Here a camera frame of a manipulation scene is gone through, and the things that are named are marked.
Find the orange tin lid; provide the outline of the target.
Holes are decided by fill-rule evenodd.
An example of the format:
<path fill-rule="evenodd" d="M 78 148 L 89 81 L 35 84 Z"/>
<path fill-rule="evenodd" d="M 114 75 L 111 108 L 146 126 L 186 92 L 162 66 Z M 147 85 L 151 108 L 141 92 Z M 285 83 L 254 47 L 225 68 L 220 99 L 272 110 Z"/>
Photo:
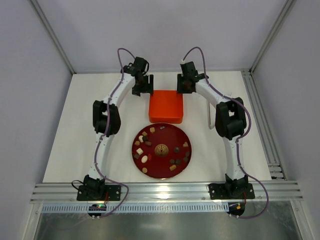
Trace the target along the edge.
<path fill-rule="evenodd" d="M 175 90 L 154 90 L 149 98 L 149 116 L 183 116 L 183 94 Z"/>

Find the metal serving tongs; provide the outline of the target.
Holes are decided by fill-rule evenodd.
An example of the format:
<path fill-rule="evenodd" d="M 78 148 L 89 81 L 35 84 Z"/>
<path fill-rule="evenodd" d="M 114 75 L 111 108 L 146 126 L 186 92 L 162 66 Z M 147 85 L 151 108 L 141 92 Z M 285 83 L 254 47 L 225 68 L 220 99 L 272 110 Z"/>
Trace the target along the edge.
<path fill-rule="evenodd" d="M 206 110 L 207 110 L 207 125 L 210 130 L 215 128 L 215 123 L 212 121 L 211 115 L 211 104 L 209 101 L 206 102 Z"/>

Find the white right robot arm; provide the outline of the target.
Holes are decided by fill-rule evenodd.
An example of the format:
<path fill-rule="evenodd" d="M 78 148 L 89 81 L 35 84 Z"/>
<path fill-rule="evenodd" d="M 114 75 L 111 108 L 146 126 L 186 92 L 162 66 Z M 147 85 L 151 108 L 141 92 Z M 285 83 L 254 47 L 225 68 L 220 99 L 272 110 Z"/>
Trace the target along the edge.
<path fill-rule="evenodd" d="M 231 98 L 214 87 L 205 73 L 199 73 L 195 64 L 183 62 L 177 75 L 177 92 L 197 93 L 215 108 L 215 130 L 222 137 L 226 154 L 225 183 L 221 185 L 222 195 L 238 199 L 249 185 L 244 172 L 242 137 L 247 128 L 246 113 L 241 98 Z"/>

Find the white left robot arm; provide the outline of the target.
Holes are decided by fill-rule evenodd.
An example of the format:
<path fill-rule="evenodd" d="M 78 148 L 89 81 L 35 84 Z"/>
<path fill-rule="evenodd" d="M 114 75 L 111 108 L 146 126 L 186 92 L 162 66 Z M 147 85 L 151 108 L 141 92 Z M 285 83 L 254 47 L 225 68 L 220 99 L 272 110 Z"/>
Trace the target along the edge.
<path fill-rule="evenodd" d="M 133 63 L 122 67 L 119 80 L 111 92 L 103 99 L 96 100 L 92 106 L 92 125 L 96 133 L 96 147 L 93 163 L 84 177 L 83 190 L 79 192 L 89 198 L 100 200 L 104 197 L 105 181 L 101 168 L 107 159 L 114 136 L 121 127 L 119 108 L 129 91 L 135 96 L 154 92 L 152 75 L 148 75 L 149 62 L 135 57 Z"/>

